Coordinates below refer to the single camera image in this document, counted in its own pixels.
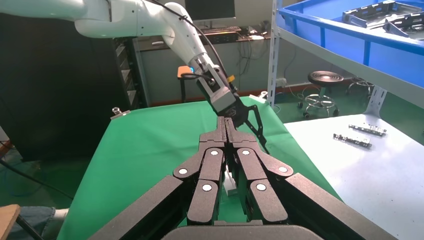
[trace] metal shelf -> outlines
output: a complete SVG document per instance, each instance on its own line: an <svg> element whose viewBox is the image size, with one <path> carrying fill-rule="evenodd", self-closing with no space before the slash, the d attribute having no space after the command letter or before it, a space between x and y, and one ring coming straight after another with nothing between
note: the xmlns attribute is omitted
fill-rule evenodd
<svg viewBox="0 0 424 240"><path fill-rule="evenodd" d="M283 7L283 0L274 0L272 4L272 23L271 23L271 43L269 54L269 69L268 69L268 102L271 106L274 105L276 94L276 78L280 38L302 48L319 58L334 64L362 79L375 85L371 100L365 113L380 116L380 108L386 97L387 91L405 99L421 108L424 108L424 88L409 83L400 78L388 75L384 72L375 70L362 63L352 59L340 56L331 52L320 45L307 41L291 32L282 28L284 20L279 14L278 9Z"/></svg>

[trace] stool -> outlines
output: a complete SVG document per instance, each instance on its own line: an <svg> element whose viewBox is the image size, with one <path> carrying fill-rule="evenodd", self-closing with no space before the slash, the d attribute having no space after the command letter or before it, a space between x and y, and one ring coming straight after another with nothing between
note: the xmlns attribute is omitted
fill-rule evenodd
<svg viewBox="0 0 424 240"><path fill-rule="evenodd" d="M331 71L314 71L309 73L307 79L312 84L321 86L321 90L319 91L319 94L308 95L304 98L303 101L297 104L300 109L303 107L303 102L308 104L303 113L304 118L309 119L310 114L308 113L308 109L310 107L325 109L327 111L328 117L330 116L330 109L332 107L335 107L335 110L332 114L333 116L338 116L340 111L337 108L336 103L331 97L328 97L324 94L326 92L327 87L332 87L337 84L340 84L344 80L344 78L341 75Z"/></svg>
<svg viewBox="0 0 424 240"><path fill-rule="evenodd" d="M373 87L374 87L374 84L369 83L369 82L365 81L365 80L364 80L364 79L362 79L362 78L354 77L354 78L352 78L352 84L350 84L350 85L349 85L349 87L346 89L346 95L351 94L351 88L352 88L354 85L358 85L358 86L361 86L361 87L366 87L366 88L368 88L368 95L367 95L367 97L368 97L368 100L370 100L370 99L371 99L371 88L373 88Z"/></svg>

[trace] green cloth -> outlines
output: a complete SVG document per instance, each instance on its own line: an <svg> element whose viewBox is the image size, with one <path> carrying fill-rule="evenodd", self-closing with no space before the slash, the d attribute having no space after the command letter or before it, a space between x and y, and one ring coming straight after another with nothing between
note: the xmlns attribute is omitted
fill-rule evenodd
<svg viewBox="0 0 424 240"><path fill-rule="evenodd" d="M271 155L337 196L273 109L258 105ZM249 119L256 123L254 114ZM59 240L85 240L198 151L199 136L216 129L205 101L145 108L112 120L76 192ZM239 131L249 132L243 125ZM222 194L219 220L245 222L238 196Z"/></svg>

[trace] blue plastic crate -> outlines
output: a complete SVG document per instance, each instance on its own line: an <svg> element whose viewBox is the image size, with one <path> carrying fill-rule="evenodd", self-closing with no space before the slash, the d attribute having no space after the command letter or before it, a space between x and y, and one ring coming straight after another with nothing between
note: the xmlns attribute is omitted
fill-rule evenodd
<svg viewBox="0 0 424 240"><path fill-rule="evenodd" d="M279 10L279 27L327 50L424 88L424 42L342 23L343 12L382 1L306 0ZM424 9L424 0L397 1Z"/></svg>

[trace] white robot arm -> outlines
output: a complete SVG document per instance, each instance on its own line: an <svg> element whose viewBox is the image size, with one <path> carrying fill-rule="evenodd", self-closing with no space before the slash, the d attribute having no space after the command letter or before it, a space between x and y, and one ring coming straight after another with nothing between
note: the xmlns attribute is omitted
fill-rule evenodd
<svg viewBox="0 0 424 240"><path fill-rule="evenodd" d="M171 50L193 67L197 76L202 76L198 85L216 114L232 118L235 127L246 123L265 146L256 106L243 105L225 71L208 56L184 7L174 2L150 1L0 0L0 13L73 21L76 30L90 38L162 36ZM249 110L257 115L257 130L248 121Z"/></svg>

